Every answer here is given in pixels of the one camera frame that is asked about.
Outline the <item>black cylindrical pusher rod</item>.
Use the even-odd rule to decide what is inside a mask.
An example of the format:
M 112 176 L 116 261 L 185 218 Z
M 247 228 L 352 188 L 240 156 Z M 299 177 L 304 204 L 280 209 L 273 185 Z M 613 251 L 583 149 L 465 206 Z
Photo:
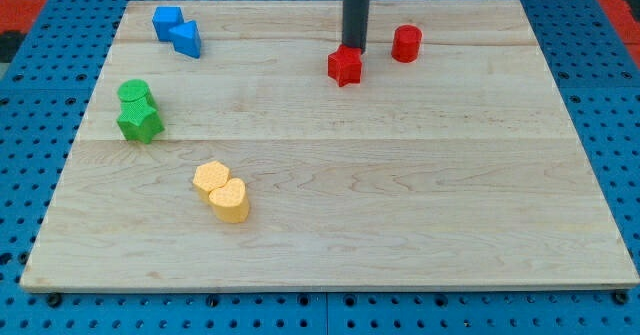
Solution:
M 342 44 L 366 52 L 370 0 L 342 0 Z

